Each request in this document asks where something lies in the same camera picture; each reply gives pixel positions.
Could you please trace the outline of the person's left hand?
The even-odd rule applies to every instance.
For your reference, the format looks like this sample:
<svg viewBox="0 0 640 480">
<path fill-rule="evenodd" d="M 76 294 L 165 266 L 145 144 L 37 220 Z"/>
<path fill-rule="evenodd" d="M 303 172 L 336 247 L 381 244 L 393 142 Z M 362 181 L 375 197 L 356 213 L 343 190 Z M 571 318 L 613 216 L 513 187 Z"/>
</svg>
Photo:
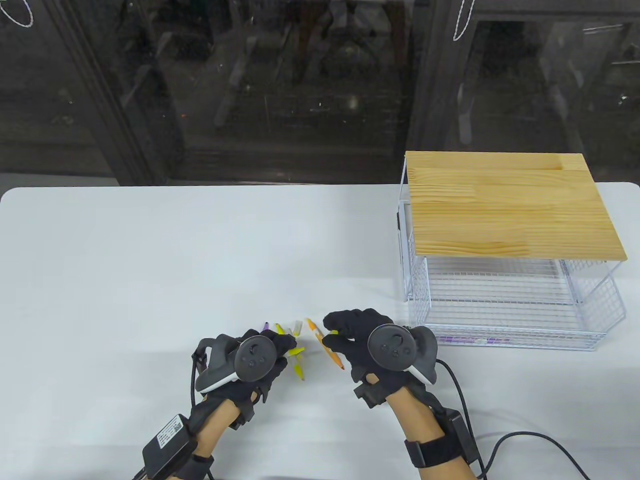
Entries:
<svg viewBox="0 0 640 480">
<path fill-rule="evenodd" d="M 294 336 L 269 329 L 250 329 L 240 337 L 219 334 L 201 339 L 192 354 L 198 373 L 192 388 L 203 400 L 190 411 L 190 432 L 201 432 L 226 400 L 240 411 L 230 423 L 232 429 L 249 422 L 254 405 L 266 401 L 274 380 L 288 365 L 286 354 L 295 347 Z"/>
</svg>

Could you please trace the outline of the person's right hand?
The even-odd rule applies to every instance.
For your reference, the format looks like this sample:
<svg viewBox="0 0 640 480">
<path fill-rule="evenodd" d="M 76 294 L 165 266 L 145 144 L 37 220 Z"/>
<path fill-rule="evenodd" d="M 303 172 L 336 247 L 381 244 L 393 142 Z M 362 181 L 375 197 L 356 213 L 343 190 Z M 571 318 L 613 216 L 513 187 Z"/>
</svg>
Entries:
<svg viewBox="0 0 640 480">
<path fill-rule="evenodd" d="M 372 308 L 333 311 L 323 325 L 331 330 L 323 345 L 349 361 L 351 377 L 358 384 L 354 393 L 368 407 L 379 406 L 407 388 L 437 416 L 444 415 L 441 402 L 427 391 L 437 381 L 438 342 L 430 329 L 400 326 Z"/>
</svg>

